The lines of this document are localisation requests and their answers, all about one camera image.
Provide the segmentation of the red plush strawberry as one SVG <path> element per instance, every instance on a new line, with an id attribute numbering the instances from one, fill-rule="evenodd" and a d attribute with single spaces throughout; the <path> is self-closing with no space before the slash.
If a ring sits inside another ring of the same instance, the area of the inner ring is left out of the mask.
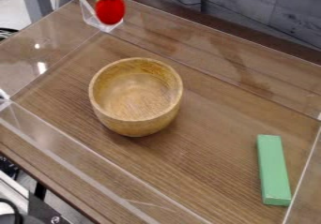
<path id="1" fill-rule="evenodd" d="M 126 14 L 124 0 L 98 0 L 95 14 L 103 24 L 112 25 L 122 21 Z"/>

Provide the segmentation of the light wooden bowl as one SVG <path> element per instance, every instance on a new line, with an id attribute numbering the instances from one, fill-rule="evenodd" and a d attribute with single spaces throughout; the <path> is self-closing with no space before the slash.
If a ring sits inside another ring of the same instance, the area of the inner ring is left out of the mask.
<path id="1" fill-rule="evenodd" d="M 160 131 L 174 120 L 183 82 L 175 69 L 162 61 L 124 58 L 95 73 L 88 95 L 102 124 L 123 136 L 143 137 Z"/>

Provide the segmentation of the black clamp with bolt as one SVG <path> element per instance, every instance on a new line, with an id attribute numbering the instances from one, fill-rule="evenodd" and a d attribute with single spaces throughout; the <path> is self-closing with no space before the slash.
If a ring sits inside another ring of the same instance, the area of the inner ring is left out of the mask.
<path id="1" fill-rule="evenodd" d="M 44 224 L 71 224 L 37 197 L 29 194 L 28 214 L 43 221 Z"/>

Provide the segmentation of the green rectangular block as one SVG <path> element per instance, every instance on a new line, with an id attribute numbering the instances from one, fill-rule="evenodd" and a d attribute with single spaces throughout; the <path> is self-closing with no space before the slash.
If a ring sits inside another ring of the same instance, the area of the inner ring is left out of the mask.
<path id="1" fill-rule="evenodd" d="M 281 137 L 259 134 L 257 136 L 257 153 L 262 203 L 289 206 L 291 188 Z"/>

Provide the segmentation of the clear acrylic corner bracket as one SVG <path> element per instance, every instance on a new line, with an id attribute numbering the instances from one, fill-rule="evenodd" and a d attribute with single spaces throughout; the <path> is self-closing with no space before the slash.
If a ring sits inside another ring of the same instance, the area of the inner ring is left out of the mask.
<path id="1" fill-rule="evenodd" d="M 89 2 L 87 0 L 79 0 L 79 4 L 84 23 L 99 29 L 102 32 L 110 33 L 123 23 L 123 21 L 119 21 L 116 24 L 102 23 L 96 17 Z"/>

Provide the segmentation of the clear acrylic enclosure walls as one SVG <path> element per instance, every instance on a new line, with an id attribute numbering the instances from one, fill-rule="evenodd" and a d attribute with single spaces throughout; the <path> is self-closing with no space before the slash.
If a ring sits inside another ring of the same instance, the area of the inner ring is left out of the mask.
<path id="1" fill-rule="evenodd" d="M 92 4 L 0 43 L 0 154 L 98 224 L 321 224 L 321 52 Z"/>

